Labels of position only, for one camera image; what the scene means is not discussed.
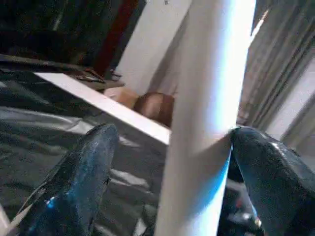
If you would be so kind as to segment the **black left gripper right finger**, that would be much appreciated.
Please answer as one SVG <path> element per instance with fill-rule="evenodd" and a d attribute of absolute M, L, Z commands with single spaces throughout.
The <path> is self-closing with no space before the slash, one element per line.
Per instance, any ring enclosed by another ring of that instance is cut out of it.
<path fill-rule="evenodd" d="M 269 236 L 315 234 L 315 174 L 282 142 L 252 127 L 231 132 L 249 198 Z"/>

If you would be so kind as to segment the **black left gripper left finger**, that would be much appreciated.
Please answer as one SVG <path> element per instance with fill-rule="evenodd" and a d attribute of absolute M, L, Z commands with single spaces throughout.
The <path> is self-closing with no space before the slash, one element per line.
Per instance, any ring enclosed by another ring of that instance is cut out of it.
<path fill-rule="evenodd" d="M 91 235 L 118 142 L 114 124 L 96 126 L 80 138 L 32 193 L 14 235 Z"/>

